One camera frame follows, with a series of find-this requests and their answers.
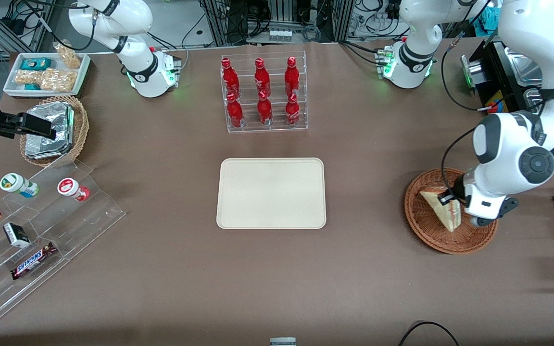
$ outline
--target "snickers bar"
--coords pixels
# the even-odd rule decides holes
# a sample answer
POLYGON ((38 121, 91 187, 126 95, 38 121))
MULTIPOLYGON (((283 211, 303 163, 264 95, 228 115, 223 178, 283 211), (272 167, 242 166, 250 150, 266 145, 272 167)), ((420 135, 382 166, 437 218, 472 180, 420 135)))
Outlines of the snickers bar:
POLYGON ((4 231, 6 231, 6 237, 12 246, 22 249, 31 243, 27 234, 25 234, 25 230, 19 225, 8 222, 4 225, 4 231))
POLYGON ((10 271, 12 274, 12 279, 17 280, 23 275, 27 274, 30 270, 37 267, 42 263, 50 254, 57 252, 57 248, 52 243, 41 248, 38 252, 33 254, 30 258, 26 259, 23 263, 20 263, 16 269, 10 271))

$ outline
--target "white box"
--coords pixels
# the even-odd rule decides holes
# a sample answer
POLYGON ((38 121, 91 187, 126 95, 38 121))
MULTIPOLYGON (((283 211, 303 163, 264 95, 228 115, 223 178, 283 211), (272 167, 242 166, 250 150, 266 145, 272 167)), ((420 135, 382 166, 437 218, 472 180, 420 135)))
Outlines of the white box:
POLYGON ((4 85, 4 92, 9 96, 15 97, 52 97, 77 95, 81 90, 84 77, 87 74, 89 63, 91 62, 91 58, 88 56, 88 54, 77 54, 78 57, 81 59, 81 66, 78 69, 78 77, 76 78, 76 83, 74 83, 74 88, 72 88, 71 92, 59 92, 53 90, 25 90, 25 85, 18 85, 14 83, 14 76, 16 76, 16 72, 20 68, 20 65, 24 61, 24 59, 49 58, 51 61, 50 67, 56 68, 57 70, 71 70, 63 63, 63 60, 61 59, 61 57, 59 57, 58 53, 19 53, 16 57, 16 61, 14 61, 12 70, 8 75, 6 85, 4 85))

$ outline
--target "coca-cola bottle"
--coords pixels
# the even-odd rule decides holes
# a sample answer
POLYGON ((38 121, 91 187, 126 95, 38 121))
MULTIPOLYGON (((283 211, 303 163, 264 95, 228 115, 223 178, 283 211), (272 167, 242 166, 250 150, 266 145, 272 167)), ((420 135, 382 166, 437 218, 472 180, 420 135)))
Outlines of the coca-cola bottle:
POLYGON ((271 107, 271 101, 268 100, 266 92, 260 91, 258 94, 258 114, 260 114, 260 123, 264 126, 269 126, 273 123, 273 108, 271 107))
POLYGON ((258 92, 265 91, 267 97, 271 97, 271 83, 268 77, 268 71, 264 67, 264 59, 255 59, 255 86, 258 92))
POLYGON ((286 125, 295 127, 299 124, 299 103, 296 101, 296 94, 290 94, 288 104, 286 104, 286 125))
POLYGON ((230 59, 222 59, 222 67, 224 68, 224 81, 226 83, 226 90, 235 94, 237 99, 240 97, 240 83, 238 81, 238 75, 230 63, 230 59))
POLYGON ((230 124, 233 125, 233 127, 241 128, 245 126, 245 119, 242 116, 242 107, 240 106, 240 103, 237 101, 237 96, 235 96, 235 93, 228 92, 228 96, 226 96, 226 99, 228 100, 228 116, 230 117, 230 124))
POLYGON ((286 69, 286 96, 292 93, 299 94, 299 69, 296 68, 296 58, 288 58, 288 68, 286 69))

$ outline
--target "white tray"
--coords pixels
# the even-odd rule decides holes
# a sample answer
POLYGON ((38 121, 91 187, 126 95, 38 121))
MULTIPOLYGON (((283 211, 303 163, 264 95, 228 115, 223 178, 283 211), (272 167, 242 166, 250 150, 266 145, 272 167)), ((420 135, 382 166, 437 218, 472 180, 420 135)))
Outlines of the white tray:
POLYGON ((318 158, 222 162, 217 225, 224 229, 319 229, 326 224, 324 164, 318 158))
POLYGON ((24 61, 24 59, 50 58, 51 59, 50 67, 57 68, 60 70, 70 70, 63 63, 58 53, 20 53, 18 54, 18 56, 16 57, 16 60, 14 61, 14 65, 10 70, 10 74, 8 75, 8 78, 6 80, 6 85, 4 85, 4 92, 9 96, 14 96, 14 97, 52 97, 52 96, 77 95, 81 90, 84 77, 87 74, 89 63, 91 62, 91 58, 88 56, 88 54, 84 54, 84 53, 77 53, 77 54, 78 54, 78 57, 81 59, 81 66, 78 69, 78 77, 76 79, 76 82, 74 83, 74 88, 72 88, 71 92, 59 92, 59 91, 53 91, 53 90, 25 90, 24 85, 18 85, 14 83, 14 76, 16 76, 16 72, 20 68, 20 65, 24 61))

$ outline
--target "bread slice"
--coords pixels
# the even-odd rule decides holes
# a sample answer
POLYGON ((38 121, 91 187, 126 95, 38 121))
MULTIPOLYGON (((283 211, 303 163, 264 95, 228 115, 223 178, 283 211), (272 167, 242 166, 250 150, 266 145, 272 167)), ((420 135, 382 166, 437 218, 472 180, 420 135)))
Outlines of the bread slice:
POLYGON ((445 206, 441 205, 437 196, 444 193, 444 191, 446 191, 445 188, 428 187, 420 191, 420 194, 427 200, 431 208, 433 208, 433 211, 441 223, 443 223, 450 232, 454 232, 461 224, 461 206, 459 206, 459 201, 456 200, 450 201, 445 206))

